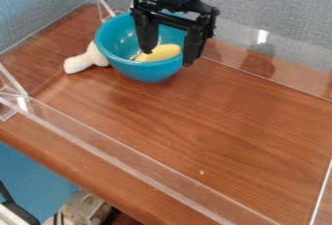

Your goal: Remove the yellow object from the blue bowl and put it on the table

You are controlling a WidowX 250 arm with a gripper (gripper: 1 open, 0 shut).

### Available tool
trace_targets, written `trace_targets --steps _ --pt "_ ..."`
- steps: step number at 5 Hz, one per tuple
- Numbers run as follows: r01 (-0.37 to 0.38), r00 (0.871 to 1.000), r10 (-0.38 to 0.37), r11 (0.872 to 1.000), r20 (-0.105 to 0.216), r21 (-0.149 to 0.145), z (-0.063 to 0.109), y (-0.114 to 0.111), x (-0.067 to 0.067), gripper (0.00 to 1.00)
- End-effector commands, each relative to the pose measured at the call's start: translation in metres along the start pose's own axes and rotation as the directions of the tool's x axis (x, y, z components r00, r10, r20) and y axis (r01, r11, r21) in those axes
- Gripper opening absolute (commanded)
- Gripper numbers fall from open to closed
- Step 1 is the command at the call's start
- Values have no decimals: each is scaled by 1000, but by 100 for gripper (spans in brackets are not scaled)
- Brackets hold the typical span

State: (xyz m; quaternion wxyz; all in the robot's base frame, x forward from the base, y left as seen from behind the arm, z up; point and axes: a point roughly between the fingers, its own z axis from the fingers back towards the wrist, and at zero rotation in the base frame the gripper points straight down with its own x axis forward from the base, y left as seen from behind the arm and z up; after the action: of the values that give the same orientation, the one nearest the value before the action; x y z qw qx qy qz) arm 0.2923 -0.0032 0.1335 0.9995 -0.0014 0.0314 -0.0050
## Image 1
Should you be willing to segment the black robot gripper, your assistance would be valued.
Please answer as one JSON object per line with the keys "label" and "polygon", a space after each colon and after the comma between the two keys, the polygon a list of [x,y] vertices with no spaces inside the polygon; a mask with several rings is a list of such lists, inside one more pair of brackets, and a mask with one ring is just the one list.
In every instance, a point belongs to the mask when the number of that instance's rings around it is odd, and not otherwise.
{"label": "black robot gripper", "polygon": [[221,11],[202,0],[132,0],[138,42],[143,53],[151,54],[158,42],[158,26],[186,31],[183,65],[201,56],[207,38],[214,36]]}

